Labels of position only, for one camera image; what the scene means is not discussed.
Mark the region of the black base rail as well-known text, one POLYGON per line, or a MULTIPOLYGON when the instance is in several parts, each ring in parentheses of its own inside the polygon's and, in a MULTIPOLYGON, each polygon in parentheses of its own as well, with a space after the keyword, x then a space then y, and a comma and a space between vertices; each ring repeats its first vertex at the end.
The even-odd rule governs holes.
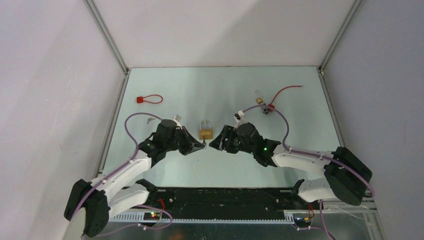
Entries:
POLYGON ((308 204, 289 188, 159 187, 146 201, 164 207, 176 219, 277 220, 288 210, 307 210, 308 204))

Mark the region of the aluminium frame post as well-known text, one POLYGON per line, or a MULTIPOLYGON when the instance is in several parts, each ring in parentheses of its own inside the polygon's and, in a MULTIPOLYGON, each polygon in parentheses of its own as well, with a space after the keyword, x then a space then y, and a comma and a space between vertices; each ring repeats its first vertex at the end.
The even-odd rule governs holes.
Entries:
POLYGON ((123 72, 124 75, 126 75, 129 72, 129 67, 125 63, 125 60, 118 48, 118 45, 116 44, 111 32, 108 29, 108 26, 102 17, 102 14, 95 3, 94 0, 83 0, 88 12, 90 13, 94 23, 96 24, 100 34, 102 35, 103 39, 105 40, 106 45, 108 46, 109 50, 111 51, 114 59, 118 63, 118 66, 120 70, 123 72))
POLYGON ((344 17, 339 29, 336 32, 334 39, 332 40, 327 52, 325 53, 319 65, 318 69, 322 75, 363 2, 363 0, 354 0, 352 5, 350 6, 346 16, 344 17))

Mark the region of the controller board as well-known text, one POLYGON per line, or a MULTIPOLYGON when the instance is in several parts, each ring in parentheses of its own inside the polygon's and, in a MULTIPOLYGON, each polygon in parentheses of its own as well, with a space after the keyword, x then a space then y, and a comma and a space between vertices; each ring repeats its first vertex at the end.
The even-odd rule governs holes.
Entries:
POLYGON ((143 216, 144 221, 159 221, 162 214, 160 212, 145 212, 143 216))
POLYGON ((298 230, 308 230, 311 228, 312 218, 311 217, 295 217, 293 219, 294 227, 298 230))

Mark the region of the left aluminium frame post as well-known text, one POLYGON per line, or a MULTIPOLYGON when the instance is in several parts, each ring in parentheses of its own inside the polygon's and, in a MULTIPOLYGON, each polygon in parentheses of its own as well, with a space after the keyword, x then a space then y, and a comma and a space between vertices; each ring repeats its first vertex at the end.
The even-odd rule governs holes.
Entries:
POLYGON ((129 72, 129 67, 125 63, 125 60, 118 48, 118 45, 116 44, 111 32, 108 29, 108 26, 102 17, 102 14, 95 3, 94 0, 83 0, 88 12, 90 13, 94 23, 96 24, 100 34, 102 35, 103 39, 105 40, 106 45, 108 46, 109 50, 111 51, 114 59, 118 63, 118 66, 120 70, 123 72, 124 75, 126 75, 129 72))

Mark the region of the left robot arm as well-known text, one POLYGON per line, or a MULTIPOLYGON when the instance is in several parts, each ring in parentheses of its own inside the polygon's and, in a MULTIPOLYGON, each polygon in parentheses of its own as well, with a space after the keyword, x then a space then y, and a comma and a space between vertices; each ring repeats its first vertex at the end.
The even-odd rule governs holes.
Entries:
POLYGON ((116 215, 138 205, 153 208, 158 202, 156 192, 140 183, 125 186, 163 160, 168 152, 187 156, 205 148, 206 142, 196 140, 176 119, 161 120, 149 137, 136 144, 133 156, 121 166, 106 175, 73 184, 64 210, 69 225, 63 238, 95 237, 116 215))

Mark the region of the right aluminium frame post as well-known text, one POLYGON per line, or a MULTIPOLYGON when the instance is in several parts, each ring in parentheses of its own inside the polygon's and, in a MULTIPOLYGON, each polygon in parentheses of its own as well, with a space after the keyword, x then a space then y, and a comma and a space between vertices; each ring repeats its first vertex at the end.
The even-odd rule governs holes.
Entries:
POLYGON ((350 6, 346 16, 344 17, 339 29, 336 32, 334 39, 332 40, 327 52, 325 53, 319 65, 318 69, 322 75, 363 2, 363 0, 354 0, 352 5, 350 6))

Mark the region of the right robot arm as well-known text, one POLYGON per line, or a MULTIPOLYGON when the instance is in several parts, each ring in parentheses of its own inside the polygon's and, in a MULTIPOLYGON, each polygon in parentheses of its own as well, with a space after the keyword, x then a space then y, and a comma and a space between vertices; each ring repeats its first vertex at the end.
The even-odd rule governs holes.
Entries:
POLYGON ((209 146, 230 154, 251 154, 264 167, 292 168, 319 175, 317 179, 300 179, 296 182, 290 201, 297 209, 304 209, 318 200, 330 199, 359 206, 373 175, 345 147, 339 146, 335 151, 293 148, 280 141, 263 138, 251 123, 238 127, 225 125, 209 146))

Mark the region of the small key bunch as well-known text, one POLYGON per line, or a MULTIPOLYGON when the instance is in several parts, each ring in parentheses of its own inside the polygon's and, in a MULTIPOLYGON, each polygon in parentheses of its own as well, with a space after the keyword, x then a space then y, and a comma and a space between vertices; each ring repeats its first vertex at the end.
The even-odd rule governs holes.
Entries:
POLYGON ((270 113, 270 109, 268 108, 268 105, 267 104, 262 104, 261 105, 261 110, 262 110, 262 113, 265 114, 265 115, 267 115, 267 114, 270 113))

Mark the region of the small brass padlock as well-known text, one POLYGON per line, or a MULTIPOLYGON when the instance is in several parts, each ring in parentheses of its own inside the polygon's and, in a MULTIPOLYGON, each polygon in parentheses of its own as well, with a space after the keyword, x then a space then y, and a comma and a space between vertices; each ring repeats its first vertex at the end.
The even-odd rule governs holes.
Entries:
POLYGON ((263 100, 263 96, 262 96, 261 92, 256 90, 255 95, 256 95, 256 99, 255 99, 256 103, 258 105, 262 105, 264 103, 264 100, 263 100))

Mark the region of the left controller board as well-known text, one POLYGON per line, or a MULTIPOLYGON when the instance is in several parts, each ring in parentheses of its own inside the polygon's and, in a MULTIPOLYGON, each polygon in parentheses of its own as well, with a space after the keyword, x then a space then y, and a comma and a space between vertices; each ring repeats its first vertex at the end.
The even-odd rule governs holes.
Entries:
POLYGON ((143 216, 144 221, 159 221, 162 214, 160 212, 145 212, 143 216))

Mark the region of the right controller board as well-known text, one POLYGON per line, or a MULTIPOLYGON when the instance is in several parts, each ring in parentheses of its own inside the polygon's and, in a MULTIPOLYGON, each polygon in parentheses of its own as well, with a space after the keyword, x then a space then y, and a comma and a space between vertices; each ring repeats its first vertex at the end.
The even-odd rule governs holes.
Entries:
POLYGON ((311 217, 295 217, 293 219, 294 227, 298 230, 308 230, 311 228, 312 218, 311 217))

